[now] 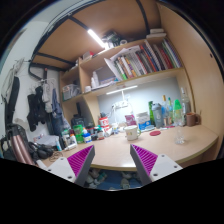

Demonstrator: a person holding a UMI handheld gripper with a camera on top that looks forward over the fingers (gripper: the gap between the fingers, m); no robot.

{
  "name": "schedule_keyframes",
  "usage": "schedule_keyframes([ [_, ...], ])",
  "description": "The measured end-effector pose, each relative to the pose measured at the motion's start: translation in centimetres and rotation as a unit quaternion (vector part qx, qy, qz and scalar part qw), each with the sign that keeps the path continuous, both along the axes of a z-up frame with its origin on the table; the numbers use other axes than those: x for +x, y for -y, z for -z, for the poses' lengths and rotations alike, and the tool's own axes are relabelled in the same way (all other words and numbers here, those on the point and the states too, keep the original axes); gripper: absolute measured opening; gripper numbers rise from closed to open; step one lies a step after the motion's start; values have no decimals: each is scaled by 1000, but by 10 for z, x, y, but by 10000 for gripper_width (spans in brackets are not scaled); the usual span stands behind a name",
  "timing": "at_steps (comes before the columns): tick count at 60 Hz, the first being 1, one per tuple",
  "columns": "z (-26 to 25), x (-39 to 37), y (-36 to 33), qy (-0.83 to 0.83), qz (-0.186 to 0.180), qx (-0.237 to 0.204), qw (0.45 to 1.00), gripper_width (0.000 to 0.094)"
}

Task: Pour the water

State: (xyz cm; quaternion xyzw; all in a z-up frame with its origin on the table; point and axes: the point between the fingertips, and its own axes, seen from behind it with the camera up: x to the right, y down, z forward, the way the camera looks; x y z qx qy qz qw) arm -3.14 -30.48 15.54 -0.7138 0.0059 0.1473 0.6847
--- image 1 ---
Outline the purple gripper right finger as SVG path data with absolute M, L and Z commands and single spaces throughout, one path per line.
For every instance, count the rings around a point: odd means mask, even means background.
M 130 145 L 130 154 L 143 185 L 147 185 L 182 169 L 180 165 L 167 155 L 156 155 L 134 144 Z

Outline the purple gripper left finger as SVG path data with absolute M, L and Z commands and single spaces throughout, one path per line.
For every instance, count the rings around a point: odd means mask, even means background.
M 94 156 L 95 148 L 91 145 L 68 158 L 58 158 L 47 168 L 47 171 L 76 185 L 83 186 Z

